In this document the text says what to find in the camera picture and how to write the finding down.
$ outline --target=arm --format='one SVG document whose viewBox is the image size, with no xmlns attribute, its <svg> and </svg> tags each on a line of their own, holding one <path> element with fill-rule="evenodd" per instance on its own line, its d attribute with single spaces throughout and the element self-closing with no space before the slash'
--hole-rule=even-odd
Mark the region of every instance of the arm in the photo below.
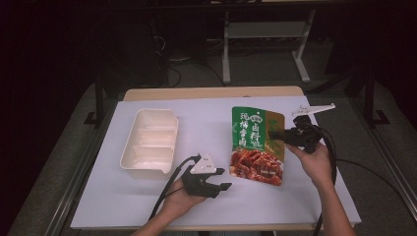
<svg viewBox="0 0 417 236">
<path fill-rule="evenodd" d="M 163 202 L 161 210 L 132 236 L 156 236 L 176 218 L 187 213 L 193 206 L 206 198 L 189 196 L 183 188 L 181 179 L 176 180 L 169 189 L 169 196 Z"/>
<path fill-rule="evenodd" d="M 287 148 L 300 159 L 304 171 L 319 192 L 326 235 L 356 235 L 331 181 L 328 148 L 318 144 L 312 154 L 298 147 L 287 145 Z"/>
</svg>

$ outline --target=black cable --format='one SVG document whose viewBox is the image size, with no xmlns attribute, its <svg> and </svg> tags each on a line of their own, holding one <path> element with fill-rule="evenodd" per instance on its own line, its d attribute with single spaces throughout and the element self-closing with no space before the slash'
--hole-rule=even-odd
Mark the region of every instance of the black cable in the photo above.
<svg viewBox="0 0 417 236">
<path fill-rule="evenodd" d="M 104 46 L 102 46 L 95 37 L 92 36 L 92 30 L 94 30 L 96 26 L 94 26 L 91 31 L 89 32 L 89 38 L 92 40 L 92 42 L 98 47 L 98 49 L 100 49 L 108 58 L 110 58 L 113 62 L 115 62 L 121 69 L 123 69 L 124 71 L 126 71 L 128 74 L 130 74 L 133 77 L 136 78 L 140 78 L 141 76 L 137 75 L 135 72 L 133 72 L 131 69 L 128 68 L 128 66 L 126 66 L 123 62 L 121 62 L 116 56 L 114 56 L 112 53 L 110 53 Z M 143 85 L 138 85 L 128 79 L 126 79 L 125 77 L 120 77 L 120 80 L 123 80 L 126 84 L 128 84 L 131 87 L 138 87 L 138 88 L 147 88 L 144 87 Z"/>
<path fill-rule="evenodd" d="M 212 43 L 211 41 L 208 41 L 207 44 L 214 44 L 214 46 L 211 46 L 210 48 L 206 48 L 206 54 L 210 54 L 212 52 L 218 51 L 221 49 L 224 45 L 223 39 L 214 39 L 213 42 L 216 42 L 216 44 Z"/>
<path fill-rule="evenodd" d="M 181 188 L 179 188 L 179 189 L 176 189 L 176 190 L 172 191 L 171 193 L 166 194 L 166 195 L 165 195 L 165 198 L 166 198 L 166 197 L 168 197 L 168 196 L 170 196 L 170 195 L 172 195 L 172 194 L 175 194 L 176 192 L 178 192 L 178 191 L 180 191 L 180 190 L 182 190 L 182 189 L 184 189 L 184 186 L 183 186 L 183 187 L 181 187 Z"/>
<path fill-rule="evenodd" d="M 256 46 L 258 46 L 256 43 L 249 40 L 235 40 L 234 43 L 229 43 L 229 57 L 251 56 L 255 54 Z"/>
<path fill-rule="evenodd" d="M 195 162 L 197 162 L 200 159 L 199 156 L 190 156 L 187 159 L 185 159 L 183 162 L 181 162 L 180 165 L 178 165 L 178 167 L 175 169 L 174 173 L 172 174 L 171 178 L 169 178 L 168 183 L 166 183 L 165 188 L 163 188 L 162 193 L 160 194 L 158 200 L 156 201 L 155 206 L 153 207 L 152 213 L 150 214 L 149 219 L 152 219 L 155 215 L 157 210 L 159 209 L 160 204 L 162 203 L 162 201 L 165 199 L 165 197 L 167 196 L 167 192 L 169 190 L 169 188 L 171 188 L 172 183 L 174 183 L 175 178 L 178 176 L 178 174 L 181 171 L 181 167 L 187 163 L 189 160 L 194 160 Z"/>
<path fill-rule="evenodd" d="M 361 168 L 363 168 L 363 169 L 371 172 L 376 177 L 378 177 L 380 180 L 382 180 L 384 183 L 386 183 L 396 193 L 396 195 L 399 197 L 399 199 L 401 200 L 401 202 L 404 204 L 405 208 L 407 209 L 408 213 L 410 214 L 411 218 L 413 219 L 414 224 L 417 227 L 417 221 L 414 218 L 413 212 L 411 212 L 411 210 L 408 208 L 407 203 L 405 202 L 404 198 L 401 196 L 401 194 L 399 193 L 399 191 L 396 189 L 396 187 L 393 184 L 391 184 L 387 179 L 385 179 L 383 176 L 381 176 L 380 174 L 378 174 L 376 171 L 374 171 L 374 170 L 370 169 L 369 167 L 367 167 L 365 165 L 362 165 L 362 164 L 360 164 L 358 162 L 351 161 L 351 160 L 347 160 L 347 159 L 337 159 L 337 161 L 346 162 L 346 163 L 349 163 L 349 164 L 353 164 L 353 165 L 359 166 L 359 167 L 361 167 Z"/>
<path fill-rule="evenodd" d="M 170 84 L 169 84 L 169 76 L 168 75 L 166 75 L 166 83 L 167 83 L 167 85 L 168 85 L 168 87 L 169 88 L 175 88 L 175 87 L 177 87 L 179 84 L 180 84 L 180 82 L 181 82 L 181 80 L 182 80 L 182 77 L 181 77 L 181 73 L 178 71 L 178 70 L 176 70 L 176 69 L 174 69 L 174 68 L 172 68 L 172 67 L 168 67 L 167 68 L 168 70 L 171 70 L 171 71 L 174 71 L 175 73 L 177 73 L 177 75 L 178 75 L 178 81 L 173 85 L 173 86 L 171 86 Z"/>
<path fill-rule="evenodd" d="M 330 167 L 331 167 L 331 181 L 334 185 L 335 182 L 336 182 L 336 176 L 337 176 L 337 166 L 336 166 L 336 155 L 335 155 L 334 142 L 333 142 L 333 139 L 332 139 L 331 135 L 329 134 L 329 132 L 327 130 L 325 130 L 323 128 L 319 128 L 316 125 L 312 125 L 310 123 L 300 123 L 300 124 L 312 128 L 324 140 L 325 145 L 328 148 L 328 160 L 330 162 Z M 323 216 L 322 216 L 322 214 L 320 214 L 319 219 L 316 223 L 316 228 L 313 232 L 314 236 L 319 235 L 320 230 L 322 229 L 322 224 L 323 224 Z"/>
<path fill-rule="evenodd" d="M 206 67 L 207 69 L 211 70 L 215 74 L 215 76 L 217 77 L 217 79 L 221 82 L 221 85 L 223 87 L 226 86 L 224 84 L 223 80 L 221 79 L 220 75 L 217 73 L 217 71 L 215 69 L 213 69 L 212 67 L 206 65 L 206 63 L 204 63 L 204 62 L 202 62 L 200 60 L 194 59 L 194 58 L 189 58 L 189 59 L 184 60 L 184 61 L 181 61 L 181 62 L 174 62 L 174 63 L 172 63 L 170 65 L 169 68 L 172 69 L 172 67 L 174 67 L 174 66 L 190 65 L 190 64 L 200 65 L 200 66 Z"/>
</svg>

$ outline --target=white plastic tray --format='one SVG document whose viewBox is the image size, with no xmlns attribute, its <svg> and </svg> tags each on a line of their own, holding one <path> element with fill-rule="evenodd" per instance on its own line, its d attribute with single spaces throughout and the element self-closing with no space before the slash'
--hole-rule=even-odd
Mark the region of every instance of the white plastic tray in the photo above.
<svg viewBox="0 0 417 236">
<path fill-rule="evenodd" d="M 178 119 L 172 110 L 140 110 L 120 159 L 120 166 L 134 178 L 169 178 L 173 172 L 177 132 Z"/>
</svg>

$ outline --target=green food package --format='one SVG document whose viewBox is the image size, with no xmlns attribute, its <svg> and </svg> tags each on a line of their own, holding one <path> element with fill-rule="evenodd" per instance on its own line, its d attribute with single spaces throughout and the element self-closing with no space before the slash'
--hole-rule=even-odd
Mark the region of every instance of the green food package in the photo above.
<svg viewBox="0 0 417 236">
<path fill-rule="evenodd" d="M 279 113 L 233 107 L 230 175 L 280 186 L 285 146 L 283 141 L 270 140 L 268 131 L 283 132 L 284 122 Z"/>
</svg>

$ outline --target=right hand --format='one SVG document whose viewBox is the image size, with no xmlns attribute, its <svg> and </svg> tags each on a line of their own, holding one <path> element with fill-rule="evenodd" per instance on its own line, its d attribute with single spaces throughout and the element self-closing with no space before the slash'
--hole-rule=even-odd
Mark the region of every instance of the right hand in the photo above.
<svg viewBox="0 0 417 236">
<path fill-rule="evenodd" d="M 328 155 L 328 148 L 318 143 L 316 150 L 308 154 L 298 147 L 285 145 L 301 161 L 304 171 L 312 179 L 316 188 L 332 186 L 331 166 Z"/>
</svg>

